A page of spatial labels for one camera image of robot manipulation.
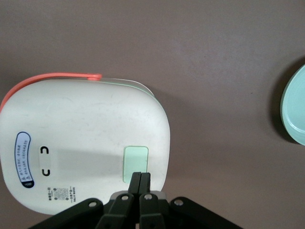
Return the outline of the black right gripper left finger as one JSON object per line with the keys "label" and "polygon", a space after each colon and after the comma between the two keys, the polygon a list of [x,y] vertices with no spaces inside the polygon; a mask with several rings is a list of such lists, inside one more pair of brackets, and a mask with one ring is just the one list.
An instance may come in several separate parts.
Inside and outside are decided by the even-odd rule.
{"label": "black right gripper left finger", "polygon": [[134,229],[139,211],[139,189],[141,173],[132,175],[128,191],[118,194],[111,201],[107,212],[104,212],[96,228],[98,229]]}

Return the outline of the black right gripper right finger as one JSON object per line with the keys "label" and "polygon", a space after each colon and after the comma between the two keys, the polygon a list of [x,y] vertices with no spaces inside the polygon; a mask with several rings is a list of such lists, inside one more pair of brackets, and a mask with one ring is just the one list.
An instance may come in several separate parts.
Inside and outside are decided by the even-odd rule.
{"label": "black right gripper right finger", "polygon": [[141,229],[166,228],[159,200],[165,200],[161,191],[150,191],[150,173],[141,173],[139,184],[139,226]]}

